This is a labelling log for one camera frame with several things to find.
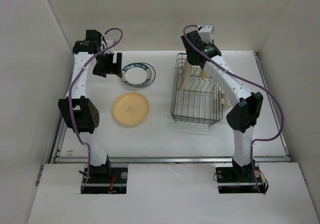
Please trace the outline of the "tan yellow plate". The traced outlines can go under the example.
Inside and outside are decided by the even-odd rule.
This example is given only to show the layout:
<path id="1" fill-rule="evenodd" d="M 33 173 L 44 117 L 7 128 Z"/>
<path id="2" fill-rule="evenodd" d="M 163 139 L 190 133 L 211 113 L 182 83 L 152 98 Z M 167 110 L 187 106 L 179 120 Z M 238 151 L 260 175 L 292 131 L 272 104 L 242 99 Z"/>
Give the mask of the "tan yellow plate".
<path id="1" fill-rule="evenodd" d="M 200 79 L 201 80 L 205 80 L 208 76 L 208 73 L 204 70 L 204 69 L 201 69 L 200 70 Z"/>

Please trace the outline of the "cream white plate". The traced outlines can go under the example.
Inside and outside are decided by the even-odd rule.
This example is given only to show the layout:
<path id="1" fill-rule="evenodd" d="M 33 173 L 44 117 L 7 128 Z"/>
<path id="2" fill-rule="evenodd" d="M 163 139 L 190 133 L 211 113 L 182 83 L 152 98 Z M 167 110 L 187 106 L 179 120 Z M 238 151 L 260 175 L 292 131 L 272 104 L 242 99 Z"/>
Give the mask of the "cream white plate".
<path id="1" fill-rule="evenodd" d="M 182 67 L 182 73 L 181 73 L 181 78 L 182 78 L 182 82 L 180 85 L 181 90 L 185 90 L 188 87 L 188 84 L 192 75 L 192 69 L 193 69 L 193 66 L 188 62 L 187 59 L 185 59 Z"/>

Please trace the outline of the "white blue-rimmed plate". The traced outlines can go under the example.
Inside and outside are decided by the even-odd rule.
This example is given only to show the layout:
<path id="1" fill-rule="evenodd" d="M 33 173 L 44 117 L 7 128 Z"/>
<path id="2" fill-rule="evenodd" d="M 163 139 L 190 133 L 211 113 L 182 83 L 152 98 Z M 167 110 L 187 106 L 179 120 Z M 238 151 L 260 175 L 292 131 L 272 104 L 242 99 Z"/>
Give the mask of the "white blue-rimmed plate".
<path id="1" fill-rule="evenodd" d="M 132 88 L 146 88 L 156 79 L 155 68 L 145 62 L 127 64 L 121 70 L 121 79 L 124 84 Z"/>

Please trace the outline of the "metal wire dish rack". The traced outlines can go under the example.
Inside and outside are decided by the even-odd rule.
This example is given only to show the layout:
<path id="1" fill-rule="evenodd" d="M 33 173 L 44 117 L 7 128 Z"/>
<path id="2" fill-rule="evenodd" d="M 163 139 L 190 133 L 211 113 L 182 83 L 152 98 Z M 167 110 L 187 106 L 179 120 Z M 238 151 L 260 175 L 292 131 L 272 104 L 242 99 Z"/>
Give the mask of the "metal wire dish rack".
<path id="1" fill-rule="evenodd" d="M 210 76 L 202 76 L 202 69 L 193 66 L 184 84 L 185 53 L 176 56 L 170 114 L 176 122 L 212 126 L 223 119 L 222 89 Z"/>

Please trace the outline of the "orange yellow plate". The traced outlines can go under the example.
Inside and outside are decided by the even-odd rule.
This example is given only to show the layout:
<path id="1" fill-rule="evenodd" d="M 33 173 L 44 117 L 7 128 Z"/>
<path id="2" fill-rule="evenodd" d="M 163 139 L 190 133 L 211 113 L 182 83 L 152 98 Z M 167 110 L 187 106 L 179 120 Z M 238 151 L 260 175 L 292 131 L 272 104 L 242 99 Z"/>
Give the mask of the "orange yellow plate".
<path id="1" fill-rule="evenodd" d="M 127 92 L 113 103 L 112 115 L 122 126 L 133 128 L 148 118 L 150 108 L 150 102 L 143 94 Z"/>

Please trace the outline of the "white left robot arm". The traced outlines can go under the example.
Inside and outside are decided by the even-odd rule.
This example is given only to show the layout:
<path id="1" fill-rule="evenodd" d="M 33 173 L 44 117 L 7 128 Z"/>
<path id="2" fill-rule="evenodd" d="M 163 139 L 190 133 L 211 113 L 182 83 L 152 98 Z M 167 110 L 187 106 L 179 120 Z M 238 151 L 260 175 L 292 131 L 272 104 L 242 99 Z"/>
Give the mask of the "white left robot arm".
<path id="1" fill-rule="evenodd" d="M 87 167 L 81 172 L 83 182 L 107 182 L 112 170 L 109 157 L 102 150 L 94 132 L 100 124 L 100 113 L 89 97 L 92 76 L 122 76 L 122 53 L 114 53 L 119 39 L 106 39 L 95 29 L 85 32 L 84 40 L 75 42 L 73 70 L 65 98 L 58 100 L 58 108 L 66 126 L 71 129 L 79 143 L 87 148 Z"/>

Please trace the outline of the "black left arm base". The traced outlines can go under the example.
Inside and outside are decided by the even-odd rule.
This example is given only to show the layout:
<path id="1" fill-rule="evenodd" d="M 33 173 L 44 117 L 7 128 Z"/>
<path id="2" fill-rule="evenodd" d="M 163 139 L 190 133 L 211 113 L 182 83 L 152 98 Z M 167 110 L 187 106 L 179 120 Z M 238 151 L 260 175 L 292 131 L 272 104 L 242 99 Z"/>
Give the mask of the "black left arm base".
<path id="1" fill-rule="evenodd" d="M 85 185 L 87 177 L 87 168 L 85 171 L 79 171 L 82 174 L 82 183 L 80 187 L 81 194 L 126 194 L 128 181 L 128 167 L 113 167 L 110 174 L 97 174 L 93 176 L 90 172 L 90 178 Z"/>

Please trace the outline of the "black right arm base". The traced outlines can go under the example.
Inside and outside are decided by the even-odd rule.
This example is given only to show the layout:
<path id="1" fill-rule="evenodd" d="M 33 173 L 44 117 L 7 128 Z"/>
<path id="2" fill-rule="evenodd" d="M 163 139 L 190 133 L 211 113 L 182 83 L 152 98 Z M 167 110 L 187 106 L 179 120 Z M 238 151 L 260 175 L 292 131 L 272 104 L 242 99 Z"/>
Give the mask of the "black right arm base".
<path id="1" fill-rule="evenodd" d="M 265 194 L 269 189 L 269 183 L 258 166 L 254 172 L 249 168 L 249 173 L 242 177 L 237 177 L 232 166 L 216 166 L 215 171 L 219 194 Z"/>

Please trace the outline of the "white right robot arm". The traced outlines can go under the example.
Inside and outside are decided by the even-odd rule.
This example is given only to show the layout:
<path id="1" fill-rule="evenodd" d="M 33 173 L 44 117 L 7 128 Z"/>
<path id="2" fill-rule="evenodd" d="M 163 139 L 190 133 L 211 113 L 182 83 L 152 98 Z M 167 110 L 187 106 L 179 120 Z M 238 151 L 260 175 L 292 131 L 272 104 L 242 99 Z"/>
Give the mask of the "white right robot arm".
<path id="1" fill-rule="evenodd" d="M 226 115 L 226 121 L 233 130 L 234 154 L 232 158 L 232 177 L 234 182 L 253 182 L 254 165 L 252 140 L 254 126 L 260 116 L 263 95 L 245 86 L 236 78 L 225 61 L 222 53 L 213 44 L 205 45 L 197 30 L 181 36 L 187 54 L 187 61 L 192 66 L 200 66 L 223 90 L 232 109 Z"/>

